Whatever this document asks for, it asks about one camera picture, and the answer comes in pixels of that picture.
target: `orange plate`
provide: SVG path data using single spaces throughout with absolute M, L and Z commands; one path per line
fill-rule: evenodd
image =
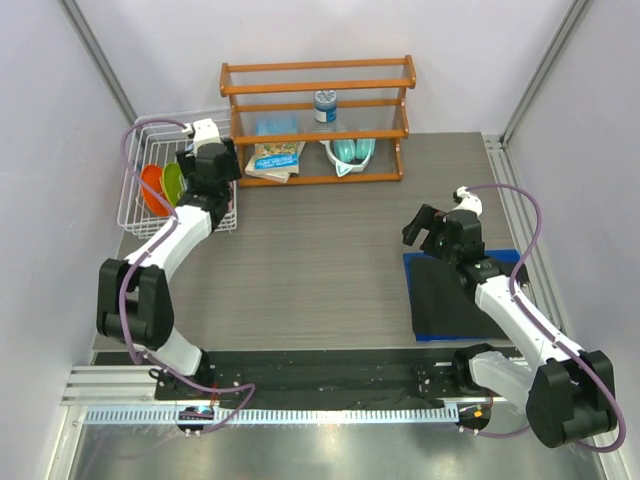
M 162 182 L 160 181 L 162 178 L 162 168 L 157 165 L 147 165 L 142 169 L 140 178 L 142 178 L 145 183 L 149 184 L 154 192 L 166 199 L 164 192 L 162 191 Z M 142 186 L 140 186 L 140 190 L 142 191 L 142 198 L 144 198 L 149 210 L 159 217 L 166 217 L 169 215 L 169 211 L 158 201 L 157 198 L 147 191 L 146 188 L 142 188 Z

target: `blue mat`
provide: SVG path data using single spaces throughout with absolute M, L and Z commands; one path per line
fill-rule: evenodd
M 485 252 L 487 256 L 497 258 L 502 262 L 511 262 L 515 263 L 520 260 L 520 254 L 517 250 L 487 250 Z M 404 262 L 404 273 L 407 278 L 407 288 L 409 290 L 409 295 L 411 295 L 411 276 L 409 275 L 409 261 L 412 258 L 416 257 L 425 257 L 426 255 L 422 252 L 411 252 L 405 253 L 402 256 L 402 261 Z M 470 337 L 445 337 L 439 335 L 425 335 L 425 334 L 416 334 L 416 341 L 418 342 L 435 342 L 435 341 L 459 341 L 459 340 L 484 340 L 481 338 L 470 338 Z

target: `blue container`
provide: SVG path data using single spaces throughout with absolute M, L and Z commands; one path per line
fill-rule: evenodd
M 336 119 L 338 96 L 335 90 L 318 90 L 313 95 L 313 110 L 316 120 L 331 123 Z

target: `wooden rack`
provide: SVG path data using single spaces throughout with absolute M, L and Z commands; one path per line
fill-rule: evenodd
M 265 83 L 265 84 L 234 84 L 234 74 L 252 72 L 277 72 L 287 70 L 313 70 L 313 69 L 341 69 L 358 67 L 402 67 L 402 75 L 398 78 L 378 78 L 362 80 L 328 80 L 320 82 L 298 83 Z M 375 138 L 390 140 L 393 144 L 395 158 L 394 171 L 389 173 L 359 173 L 344 177 L 331 175 L 323 176 L 292 176 L 286 184 L 273 182 L 260 178 L 245 177 L 239 181 L 241 187 L 258 187 L 271 185 L 310 185 L 321 183 L 357 183 L 357 182 L 384 182 L 402 180 L 402 157 L 400 151 L 400 139 L 409 135 L 409 121 L 407 119 L 405 97 L 407 88 L 416 85 L 416 71 L 411 55 L 403 58 L 372 59 L 372 60 L 346 60 L 329 62 L 299 62 L 299 63 L 273 63 L 256 65 L 227 65 L 222 64 L 220 72 L 220 94 L 229 97 L 231 103 L 231 136 L 238 150 L 238 160 L 244 172 L 247 148 L 256 143 L 276 143 L 294 141 L 320 141 L 338 139 Z M 393 120 L 391 125 L 360 131 L 349 130 L 358 127 L 349 125 L 347 131 L 302 131 L 286 135 L 255 135 L 245 130 L 246 123 L 250 123 L 251 115 L 263 112 L 309 111 L 312 115 L 313 103 L 269 103 L 269 104 L 240 104 L 238 96 L 255 94 L 277 94 L 291 92 L 314 92 L 316 90 L 363 90 L 363 89 L 397 89 L 396 98 L 377 98 L 370 100 L 343 100 L 338 101 L 338 116 L 342 109 L 371 108 L 388 109 Z

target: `white wall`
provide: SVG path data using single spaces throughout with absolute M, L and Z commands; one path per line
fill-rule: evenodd
M 138 114 L 227 106 L 220 64 L 413 55 L 413 132 L 501 133 L 571 0 L 78 0 Z
M 56 2 L 0 2 L 0 478 L 44 478 L 116 252 L 125 121 Z
M 640 478 L 640 4 L 596 1 L 511 147 L 570 333 L 613 361 Z

